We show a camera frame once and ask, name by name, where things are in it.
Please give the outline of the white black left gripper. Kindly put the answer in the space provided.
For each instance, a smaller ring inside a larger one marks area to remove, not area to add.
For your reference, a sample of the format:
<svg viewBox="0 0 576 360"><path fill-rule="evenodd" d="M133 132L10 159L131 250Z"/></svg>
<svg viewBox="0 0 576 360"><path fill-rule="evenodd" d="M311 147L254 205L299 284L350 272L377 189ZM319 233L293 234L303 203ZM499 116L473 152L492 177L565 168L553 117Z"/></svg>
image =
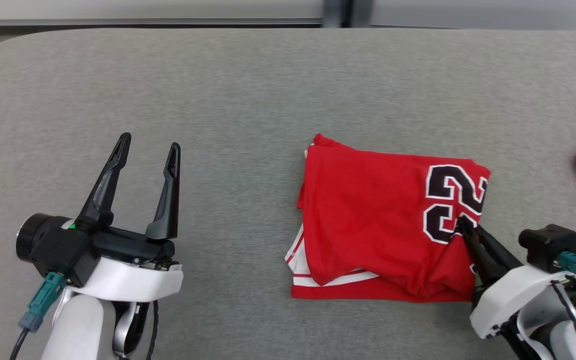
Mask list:
<svg viewBox="0 0 576 360"><path fill-rule="evenodd" d="M105 162L75 228L96 232L114 221L112 205L121 170L130 152L131 134L122 133ZM154 219L145 235L128 230L105 230L93 235L100 260L86 284L70 291L100 300L149 303L178 293L184 273L173 259L178 237L181 147L172 143L163 168L164 184Z"/></svg>

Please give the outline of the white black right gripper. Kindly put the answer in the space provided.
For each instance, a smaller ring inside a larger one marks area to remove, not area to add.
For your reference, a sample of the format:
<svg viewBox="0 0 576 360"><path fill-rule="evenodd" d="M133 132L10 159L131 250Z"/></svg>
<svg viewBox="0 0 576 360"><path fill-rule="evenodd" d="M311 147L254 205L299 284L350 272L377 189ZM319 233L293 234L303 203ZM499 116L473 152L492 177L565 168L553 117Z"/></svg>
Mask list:
<svg viewBox="0 0 576 360"><path fill-rule="evenodd" d="M457 220L458 233L470 255L480 285L486 289L470 315L470 323L479 338L496 334L525 305L539 296L551 281L562 281L567 271L549 273L533 265L523 265L482 226L466 216Z"/></svg>

